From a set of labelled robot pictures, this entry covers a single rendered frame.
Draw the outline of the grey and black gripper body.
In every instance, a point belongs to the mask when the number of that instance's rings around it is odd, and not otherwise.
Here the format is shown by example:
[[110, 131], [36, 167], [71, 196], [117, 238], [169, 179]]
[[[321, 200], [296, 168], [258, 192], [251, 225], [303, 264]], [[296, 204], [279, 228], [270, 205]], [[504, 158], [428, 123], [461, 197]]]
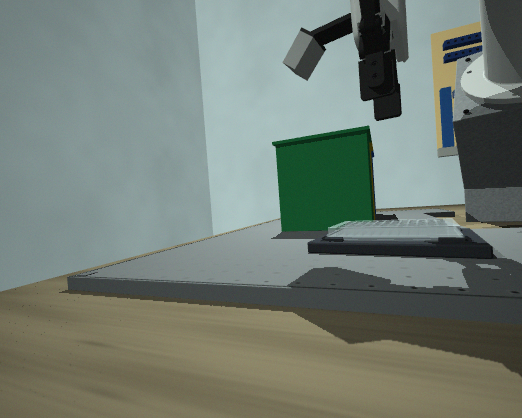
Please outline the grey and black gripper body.
[[[408, 54], [408, 36], [407, 36], [407, 20], [406, 20], [406, 3], [405, 0], [379, 0], [380, 12], [375, 14], [382, 17], [382, 26], [385, 26], [385, 13], [390, 21], [390, 52], [395, 49], [395, 56], [398, 62], [406, 62], [409, 58]], [[358, 26], [361, 21], [361, 11], [359, 0], [350, 0], [351, 21], [354, 41], [358, 50], [359, 33]], [[393, 39], [392, 39], [393, 32]]]

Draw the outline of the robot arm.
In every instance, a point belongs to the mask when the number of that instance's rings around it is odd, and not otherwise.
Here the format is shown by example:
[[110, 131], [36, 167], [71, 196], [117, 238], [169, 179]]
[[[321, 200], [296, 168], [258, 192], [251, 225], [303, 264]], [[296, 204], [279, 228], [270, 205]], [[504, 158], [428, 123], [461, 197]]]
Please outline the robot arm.
[[[490, 104], [522, 102], [522, 0], [479, 0], [483, 55], [465, 70], [463, 93]], [[325, 44], [352, 30], [351, 12], [315, 30], [301, 27], [283, 63], [308, 81]]]

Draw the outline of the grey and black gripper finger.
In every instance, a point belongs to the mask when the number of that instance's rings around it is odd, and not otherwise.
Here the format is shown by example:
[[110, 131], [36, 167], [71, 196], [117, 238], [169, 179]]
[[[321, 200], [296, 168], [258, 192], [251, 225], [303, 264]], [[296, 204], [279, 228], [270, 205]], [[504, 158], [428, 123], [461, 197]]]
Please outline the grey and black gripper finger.
[[398, 84], [395, 49], [393, 51], [395, 93], [389, 96], [373, 99], [374, 118], [376, 121], [399, 117], [402, 114], [400, 83]]
[[379, 0], [359, 0], [361, 18], [358, 26], [359, 58], [358, 62], [360, 96], [362, 101], [369, 101], [395, 93], [393, 51], [390, 50], [390, 21], [385, 13], [385, 26], [380, 12]]

